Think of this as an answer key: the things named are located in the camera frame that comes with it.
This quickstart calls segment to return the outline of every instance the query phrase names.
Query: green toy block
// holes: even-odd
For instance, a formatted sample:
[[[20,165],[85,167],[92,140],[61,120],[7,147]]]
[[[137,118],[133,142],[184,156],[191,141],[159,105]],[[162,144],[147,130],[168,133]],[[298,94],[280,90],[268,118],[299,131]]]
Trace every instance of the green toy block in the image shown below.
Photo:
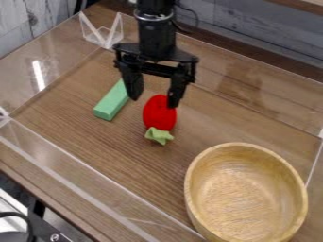
[[[125,106],[127,101],[127,88],[124,81],[120,79],[96,105],[93,109],[95,115],[101,119],[111,121],[119,110]]]

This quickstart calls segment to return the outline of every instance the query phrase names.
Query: woven bamboo bowl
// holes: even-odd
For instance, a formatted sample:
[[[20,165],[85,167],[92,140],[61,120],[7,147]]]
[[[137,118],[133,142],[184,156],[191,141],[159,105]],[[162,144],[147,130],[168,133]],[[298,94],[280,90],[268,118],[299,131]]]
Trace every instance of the woven bamboo bowl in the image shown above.
[[[308,211],[308,195],[288,162],[263,147],[230,143],[195,158],[186,176],[194,225],[215,242],[286,242]]]

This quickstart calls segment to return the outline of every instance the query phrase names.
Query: small yellow-green object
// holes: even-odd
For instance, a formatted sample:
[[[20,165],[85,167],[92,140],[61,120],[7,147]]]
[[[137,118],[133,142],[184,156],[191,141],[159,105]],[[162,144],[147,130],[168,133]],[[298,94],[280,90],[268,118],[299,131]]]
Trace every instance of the small yellow-green object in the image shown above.
[[[145,138],[156,141],[160,145],[166,145],[168,141],[174,140],[174,136],[168,131],[159,130],[155,127],[151,127],[147,131]]]
[[[111,121],[119,110],[125,106],[127,101],[127,88],[124,81],[120,79],[96,105],[93,109],[95,115],[101,119]]]

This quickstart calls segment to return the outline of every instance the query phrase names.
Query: wooden table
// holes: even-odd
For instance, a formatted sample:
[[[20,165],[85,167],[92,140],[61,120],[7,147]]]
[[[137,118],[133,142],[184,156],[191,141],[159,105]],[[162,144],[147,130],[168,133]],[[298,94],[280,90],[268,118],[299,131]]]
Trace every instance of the wooden table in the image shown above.
[[[115,12],[96,5],[87,15],[95,26],[104,26]],[[127,39],[135,40],[133,20],[124,16],[124,24]],[[0,91],[0,105],[9,111],[37,93],[35,60],[48,70],[48,82],[60,77],[0,129],[0,168],[99,241],[202,241],[190,229],[183,198],[192,159],[216,144],[254,143],[278,152],[306,182],[322,144],[322,83],[179,36],[182,48],[202,62],[196,85],[178,109],[175,140],[162,147],[144,139],[141,110],[153,94],[167,92],[170,82],[145,76],[140,100],[127,104],[111,123],[97,119],[92,108],[120,73],[113,53],[87,43],[80,32],[75,18],[0,62],[0,73],[12,80],[1,82]],[[53,72],[45,68],[52,66],[44,62],[48,56]],[[310,220],[292,241],[312,242],[320,235],[322,182],[315,175]]]

